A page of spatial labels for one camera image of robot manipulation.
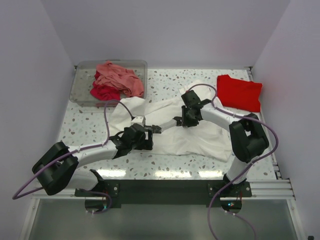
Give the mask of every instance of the glass panel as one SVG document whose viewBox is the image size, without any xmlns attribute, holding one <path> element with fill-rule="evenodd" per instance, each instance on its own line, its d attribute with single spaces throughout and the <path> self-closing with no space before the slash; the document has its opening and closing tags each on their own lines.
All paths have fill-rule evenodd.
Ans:
<svg viewBox="0 0 320 240">
<path fill-rule="evenodd" d="M 247 200 L 239 213 L 259 240 L 297 239 L 285 200 Z M 250 240 L 241 219 L 211 210 L 213 229 L 222 240 Z M 84 200 L 42 199 L 31 240 L 207 240 L 212 239 L 207 208 L 202 205 L 123 205 L 103 214 L 85 212 Z"/>
</svg>

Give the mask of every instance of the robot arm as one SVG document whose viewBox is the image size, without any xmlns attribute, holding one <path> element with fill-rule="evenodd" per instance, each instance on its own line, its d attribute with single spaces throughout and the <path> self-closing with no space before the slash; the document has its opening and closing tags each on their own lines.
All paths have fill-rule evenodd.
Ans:
<svg viewBox="0 0 320 240">
<path fill-rule="evenodd" d="M 111 136 L 107 144 L 102 142 L 68 147 L 63 142 L 58 142 L 34 165 L 33 173 L 36 174 L 56 158 L 77 150 L 46 168 L 37 179 L 48 195 L 59 193 L 65 188 L 96 190 L 99 180 L 102 179 L 99 174 L 94 170 L 75 172 L 77 168 L 100 160 L 116 159 L 127 155 L 131 150 L 152 150 L 153 133 L 161 134 L 176 126 L 195 127 L 202 120 L 215 123 L 230 132 L 232 153 L 229 161 L 232 161 L 232 165 L 223 177 L 227 182 L 238 176 L 254 158 L 268 148 L 269 142 L 261 124 L 246 119 L 239 120 L 232 116 L 233 112 L 226 109 L 224 111 L 231 116 L 218 111 L 210 100 L 201 101 L 193 90 L 181 97 L 185 104 L 182 106 L 182 117 L 174 117 L 161 125 L 148 126 L 144 116 L 137 116 L 132 119 L 130 127 L 125 127 L 123 131 Z M 247 117 L 258 119 L 252 113 Z M 246 177 L 247 173 L 233 184 L 245 181 Z"/>
<path fill-rule="evenodd" d="M 223 109 L 225 113 L 221 112 L 212 105 L 211 100 L 201 101 L 193 90 L 182 95 L 182 99 L 185 104 L 182 106 L 183 127 L 194 127 L 199 124 L 199 121 L 205 120 L 230 132 L 232 153 L 228 161 L 232 162 L 232 165 L 224 176 L 227 181 L 237 177 L 248 164 L 251 164 L 252 160 L 269 147 L 268 138 L 261 124 L 248 119 L 239 120 L 234 117 L 235 114 L 232 111 L 227 109 Z M 258 116 L 253 113 L 245 117 L 258 120 Z M 247 172 L 233 184 L 239 184 L 246 178 Z"/>
</svg>

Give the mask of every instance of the terrazzo table surface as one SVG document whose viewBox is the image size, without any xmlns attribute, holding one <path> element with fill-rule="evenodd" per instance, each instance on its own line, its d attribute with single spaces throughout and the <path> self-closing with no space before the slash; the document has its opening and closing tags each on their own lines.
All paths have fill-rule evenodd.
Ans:
<svg viewBox="0 0 320 240">
<path fill-rule="evenodd" d="M 171 99 L 179 94 L 182 86 L 195 80 L 217 86 L 217 76 L 229 74 L 230 77 L 249 81 L 246 70 L 231 69 L 149 69 L 146 99 L 158 102 Z M 237 113 L 247 113 L 229 108 Z M 102 108 L 80 107 L 68 103 L 63 124 L 58 137 L 67 146 L 85 145 L 101 142 L 107 137 Z M 211 157 L 197 154 L 189 155 L 159 155 L 131 152 L 126 156 L 101 160 L 83 166 L 77 171 L 95 169 L 105 179 L 222 179 L 228 171 L 231 162 L 221 162 Z M 248 173 L 249 180 L 275 180 L 273 160 L 268 157 L 257 162 Z"/>
</svg>

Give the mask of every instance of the lavender wall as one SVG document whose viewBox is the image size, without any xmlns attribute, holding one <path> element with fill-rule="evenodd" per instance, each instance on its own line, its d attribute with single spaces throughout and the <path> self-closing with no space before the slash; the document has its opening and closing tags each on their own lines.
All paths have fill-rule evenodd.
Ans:
<svg viewBox="0 0 320 240">
<path fill-rule="evenodd" d="M 74 64 L 253 66 L 290 0 L 41 0 Z"/>
<path fill-rule="evenodd" d="M 320 239 L 320 1 L 291 0 L 254 65 L 266 121 L 279 134 L 281 173 L 290 177 L 308 235 Z"/>
<path fill-rule="evenodd" d="M 73 66 L 39 0 L 2 0 L 0 33 L 0 239 L 15 240 L 30 198 L 11 198 L 56 140 Z"/>
</svg>

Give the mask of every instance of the plastic container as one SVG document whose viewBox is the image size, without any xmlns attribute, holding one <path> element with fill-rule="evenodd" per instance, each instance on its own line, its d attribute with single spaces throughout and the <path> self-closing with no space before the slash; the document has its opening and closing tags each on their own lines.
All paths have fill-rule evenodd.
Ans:
<svg viewBox="0 0 320 240">
<path fill-rule="evenodd" d="M 96 99 L 90 94 L 93 88 L 92 83 L 95 81 L 96 66 L 103 64 L 108 60 L 82 61 L 76 66 L 76 71 L 73 79 L 73 84 L 70 93 L 70 101 L 77 103 L 82 107 L 103 107 L 106 101 Z M 113 64 L 117 64 L 126 69 L 132 69 L 134 73 L 141 79 L 144 85 L 144 94 L 142 98 L 147 96 L 147 62 L 143 60 L 110 60 Z M 121 94 L 121 98 L 126 98 L 126 95 Z M 115 107 L 117 103 L 110 104 L 110 107 Z"/>
</svg>

